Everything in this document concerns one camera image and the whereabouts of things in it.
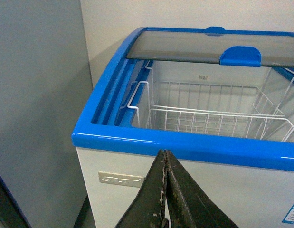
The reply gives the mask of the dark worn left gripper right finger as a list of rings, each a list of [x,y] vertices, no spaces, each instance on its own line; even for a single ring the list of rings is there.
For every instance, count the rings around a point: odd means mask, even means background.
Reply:
[[[167,203],[172,228],[236,228],[171,151],[167,159]]]

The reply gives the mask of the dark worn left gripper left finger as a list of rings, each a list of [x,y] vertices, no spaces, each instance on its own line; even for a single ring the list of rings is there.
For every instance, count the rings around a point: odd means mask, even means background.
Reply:
[[[169,220],[165,217],[166,188],[166,152],[159,150],[135,199],[116,227],[168,228]]]

